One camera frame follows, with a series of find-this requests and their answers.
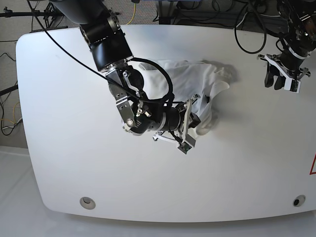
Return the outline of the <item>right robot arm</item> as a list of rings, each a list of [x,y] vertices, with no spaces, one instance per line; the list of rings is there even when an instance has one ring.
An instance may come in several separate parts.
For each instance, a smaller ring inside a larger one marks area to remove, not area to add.
[[[96,68],[105,73],[109,89],[123,120],[123,129],[134,135],[156,131],[159,138],[168,132],[180,146],[195,146],[188,134],[200,120],[192,113],[199,96],[174,107],[173,84],[168,73],[157,63],[133,56],[117,15],[101,0],[53,0],[51,3],[79,29],[92,53]],[[142,74],[128,65],[129,61],[149,64],[158,69],[167,82],[167,93],[149,99],[143,90]]]

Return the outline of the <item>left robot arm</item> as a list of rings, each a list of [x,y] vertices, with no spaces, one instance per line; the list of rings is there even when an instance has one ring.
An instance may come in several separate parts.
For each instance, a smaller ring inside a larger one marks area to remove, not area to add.
[[[238,13],[253,13],[254,20],[264,34],[263,44],[267,36],[277,39],[275,45],[279,54],[262,55],[261,46],[253,54],[259,60],[267,63],[267,72],[264,80],[266,88],[275,90],[284,89],[298,93],[303,77],[310,77],[308,68],[303,68],[303,62],[316,49],[316,2],[314,0],[278,0],[276,10],[278,16],[286,22],[287,30],[276,33],[271,31],[264,22],[263,13],[258,8],[265,4],[264,0],[247,0]]]

